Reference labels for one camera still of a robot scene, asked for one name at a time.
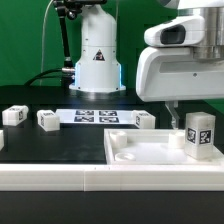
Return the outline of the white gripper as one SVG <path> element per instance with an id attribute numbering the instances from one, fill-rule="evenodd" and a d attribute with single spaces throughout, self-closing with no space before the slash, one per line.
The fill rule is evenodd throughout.
<path id="1" fill-rule="evenodd" d="M 166 101 L 173 129 L 179 100 L 224 97 L 224 20 L 219 15 L 179 16 L 147 29 L 136 72 L 145 102 Z"/>

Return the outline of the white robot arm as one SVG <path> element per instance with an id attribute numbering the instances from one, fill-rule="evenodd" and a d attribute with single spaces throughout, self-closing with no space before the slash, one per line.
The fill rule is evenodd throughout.
<path id="1" fill-rule="evenodd" d="M 180 100 L 224 98 L 224 0 L 157 1 L 178 16 L 145 31 L 136 93 L 145 102 L 163 101 L 177 127 Z M 124 91 L 114 18 L 93 2 L 82 16 L 81 58 L 70 89 L 91 99 Z"/>

